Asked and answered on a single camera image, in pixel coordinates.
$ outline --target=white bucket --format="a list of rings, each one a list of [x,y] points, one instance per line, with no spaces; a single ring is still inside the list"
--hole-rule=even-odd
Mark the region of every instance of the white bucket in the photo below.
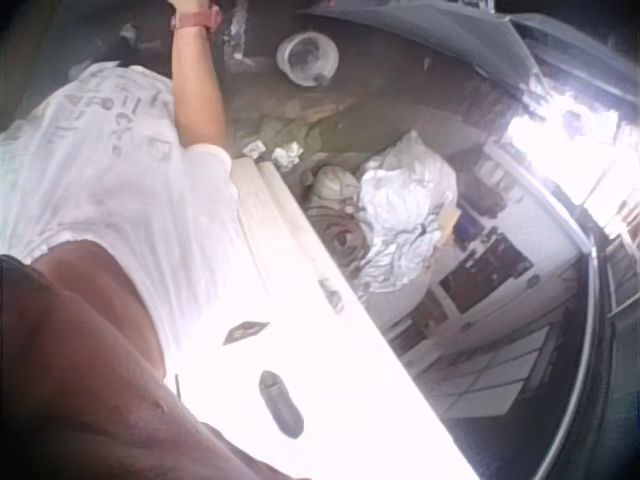
[[[303,87],[329,83],[338,69],[338,47],[329,37],[305,32],[287,38],[278,47],[278,67],[293,82]]]

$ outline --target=white t-shirt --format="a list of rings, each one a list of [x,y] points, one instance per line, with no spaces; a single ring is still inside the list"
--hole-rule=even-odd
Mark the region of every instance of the white t-shirt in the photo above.
[[[97,64],[0,136],[0,253],[100,244],[146,304],[168,374],[212,332],[242,245],[229,155],[184,150],[173,119],[169,80]]]

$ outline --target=person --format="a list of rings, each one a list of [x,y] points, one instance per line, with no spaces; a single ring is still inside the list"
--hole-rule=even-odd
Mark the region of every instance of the person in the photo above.
[[[1,463],[16,478],[289,478],[163,384],[215,322],[241,238],[219,10],[171,3],[172,82],[95,64],[0,137]]]

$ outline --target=watch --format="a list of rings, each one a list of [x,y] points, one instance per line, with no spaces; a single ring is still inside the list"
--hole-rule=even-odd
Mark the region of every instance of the watch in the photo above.
[[[216,5],[195,13],[176,13],[171,18],[171,30],[187,27],[204,27],[215,32],[222,23],[222,13]]]

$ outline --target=hand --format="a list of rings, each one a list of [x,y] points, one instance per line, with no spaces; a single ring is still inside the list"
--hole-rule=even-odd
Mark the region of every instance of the hand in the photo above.
[[[169,0],[177,13],[196,13],[209,8],[209,0]]]

